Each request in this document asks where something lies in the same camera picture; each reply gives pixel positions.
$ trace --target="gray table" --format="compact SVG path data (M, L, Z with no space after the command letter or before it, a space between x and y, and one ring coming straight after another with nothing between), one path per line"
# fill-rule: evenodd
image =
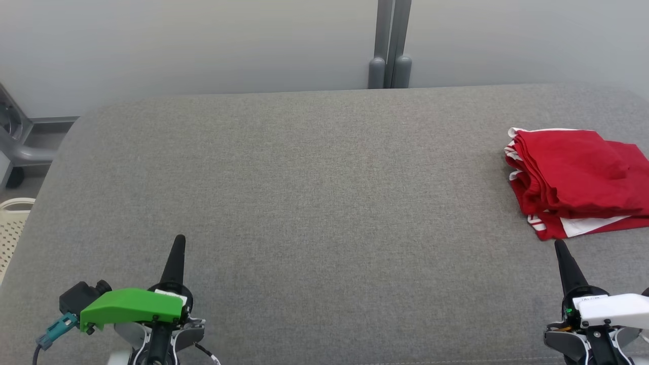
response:
M572 127L649 152L649 103L586 85L158 97L82 117L0 287L0 364L79 280L147 288L174 236L203 340L231 364L559 364L554 249L508 185L506 131ZM591 284L649 286L649 230L569 240ZM46 364L102 364L109 329ZM632 353L646 353L640 344ZM207 364L195 349L186 364Z

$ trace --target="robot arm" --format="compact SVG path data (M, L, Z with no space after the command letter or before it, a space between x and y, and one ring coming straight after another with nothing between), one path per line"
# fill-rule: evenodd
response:
M111 355L113 365L179 365L177 352L195 346L216 364L218 360L198 344L205 334L205 320L192 318L193 296L183 285L185 236L176 239L169 253L160 282L148 290L126 288L112 290L105 281L93 288L81 282L59 298L63 314L36 340L33 363L41 349L70 331L79 328L88 335L95 328L113 324L132 350Z
M566 244L557 240L554 247L564 298L562 321L547 326L546 346L562 353L568 365L644 364L622 349L649 328L649 297L611 296L589 285Z

